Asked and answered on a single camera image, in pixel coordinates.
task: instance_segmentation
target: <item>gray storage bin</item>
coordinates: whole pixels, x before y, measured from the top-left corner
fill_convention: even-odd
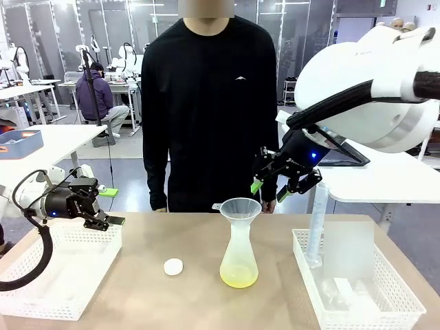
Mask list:
[[[6,144],[10,140],[18,142]],[[40,131],[22,129],[0,134],[0,160],[20,160],[43,145],[43,135]]]

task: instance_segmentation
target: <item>person's hand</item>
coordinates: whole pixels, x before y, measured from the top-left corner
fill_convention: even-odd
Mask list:
[[[263,213],[271,215],[275,211],[276,199],[273,201],[263,201]]]

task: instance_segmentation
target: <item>man in black shirt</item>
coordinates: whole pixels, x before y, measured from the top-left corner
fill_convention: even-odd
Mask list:
[[[261,146],[278,149],[276,114],[276,55],[263,28],[237,16],[180,19],[151,43],[142,64],[152,209],[210,212],[230,198],[256,198],[252,165]],[[276,178],[261,194],[263,211],[272,213]]]

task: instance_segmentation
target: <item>brown table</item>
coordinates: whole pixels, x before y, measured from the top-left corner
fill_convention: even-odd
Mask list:
[[[4,316],[8,330],[319,329],[292,252],[292,228],[308,228],[308,215],[261,215],[251,241],[257,282],[233,289],[219,267],[230,225],[219,214],[125,213],[122,250],[78,322]],[[327,221],[370,221],[327,215]],[[0,261],[4,270],[37,235],[27,235]],[[415,329],[440,329],[440,297],[397,246],[376,226],[375,242],[428,310]],[[184,271],[164,274],[180,258]]]

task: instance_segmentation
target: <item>person's black hair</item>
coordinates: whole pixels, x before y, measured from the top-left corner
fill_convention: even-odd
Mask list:
[[[93,62],[90,65],[90,70],[104,71],[104,67],[100,63]]]

